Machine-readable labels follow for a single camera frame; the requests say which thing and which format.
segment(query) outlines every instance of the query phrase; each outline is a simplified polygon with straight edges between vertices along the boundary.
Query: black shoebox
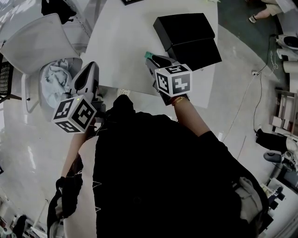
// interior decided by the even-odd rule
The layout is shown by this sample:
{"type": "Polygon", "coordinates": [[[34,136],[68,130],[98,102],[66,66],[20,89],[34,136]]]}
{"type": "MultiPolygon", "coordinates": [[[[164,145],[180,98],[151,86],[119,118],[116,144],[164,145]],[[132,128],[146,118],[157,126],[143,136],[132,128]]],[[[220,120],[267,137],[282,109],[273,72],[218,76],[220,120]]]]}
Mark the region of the black shoebox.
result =
{"type": "Polygon", "coordinates": [[[222,61],[203,13],[158,17],[153,27],[169,56],[192,71],[222,61]]]}

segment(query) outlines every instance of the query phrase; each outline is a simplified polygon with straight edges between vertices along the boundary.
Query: bracelet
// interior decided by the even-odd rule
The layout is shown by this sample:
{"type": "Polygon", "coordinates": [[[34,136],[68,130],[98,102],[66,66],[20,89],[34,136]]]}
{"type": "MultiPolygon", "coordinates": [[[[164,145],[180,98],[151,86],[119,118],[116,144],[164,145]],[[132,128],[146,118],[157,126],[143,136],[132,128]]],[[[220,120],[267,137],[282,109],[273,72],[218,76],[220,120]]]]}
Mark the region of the bracelet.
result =
{"type": "Polygon", "coordinates": [[[181,102],[185,97],[178,97],[172,102],[172,106],[175,106],[177,103],[181,102]]]}

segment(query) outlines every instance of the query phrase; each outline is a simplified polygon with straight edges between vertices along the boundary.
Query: gray floor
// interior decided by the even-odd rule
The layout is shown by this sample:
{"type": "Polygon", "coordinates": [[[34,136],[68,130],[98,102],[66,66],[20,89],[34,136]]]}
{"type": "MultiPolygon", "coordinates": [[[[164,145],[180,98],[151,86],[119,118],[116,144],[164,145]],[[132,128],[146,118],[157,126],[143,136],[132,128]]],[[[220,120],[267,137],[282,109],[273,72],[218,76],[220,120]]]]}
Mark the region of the gray floor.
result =
{"type": "MultiPolygon", "coordinates": [[[[251,48],[263,61],[267,60],[269,36],[277,34],[278,30],[274,18],[258,20],[255,24],[249,22],[248,18],[265,9],[265,4],[260,0],[247,3],[245,0],[222,0],[218,3],[218,23],[237,36],[243,43],[251,48]]],[[[274,61],[275,47],[274,38],[270,40],[270,50],[274,61]]],[[[285,73],[282,61],[275,56],[278,69],[274,74],[280,79],[281,86],[285,85],[285,73]]],[[[268,66],[272,68],[271,53],[269,52],[268,66]]]]}

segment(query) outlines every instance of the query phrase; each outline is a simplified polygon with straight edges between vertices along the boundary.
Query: green object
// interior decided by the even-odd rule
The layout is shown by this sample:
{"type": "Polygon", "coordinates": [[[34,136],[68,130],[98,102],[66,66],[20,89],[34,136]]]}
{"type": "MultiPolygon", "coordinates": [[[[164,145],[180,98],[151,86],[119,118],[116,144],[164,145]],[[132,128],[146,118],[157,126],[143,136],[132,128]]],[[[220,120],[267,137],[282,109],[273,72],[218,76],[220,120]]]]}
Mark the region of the green object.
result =
{"type": "Polygon", "coordinates": [[[146,59],[152,59],[153,55],[154,55],[153,53],[147,51],[146,54],[145,54],[145,58],[146,59]]]}

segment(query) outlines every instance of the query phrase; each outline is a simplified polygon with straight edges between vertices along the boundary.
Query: white table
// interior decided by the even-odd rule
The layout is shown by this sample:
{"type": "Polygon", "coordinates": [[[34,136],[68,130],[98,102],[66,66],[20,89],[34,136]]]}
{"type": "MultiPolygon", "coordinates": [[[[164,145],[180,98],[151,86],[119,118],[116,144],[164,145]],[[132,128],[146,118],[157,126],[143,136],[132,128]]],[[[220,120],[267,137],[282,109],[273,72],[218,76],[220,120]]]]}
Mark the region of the white table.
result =
{"type": "MultiPolygon", "coordinates": [[[[83,66],[95,61],[100,68],[99,84],[136,92],[158,95],[145,65],[146,51],[165,55],[153,28],[157,17],[204,13],[216,37],[217,4],[206,0],[144,0],[124,6],[120,0],[108,0],[93,29],[83,66]]],[[[191,102],[207,108],[215,65],[193,73],[191,102]]]]}

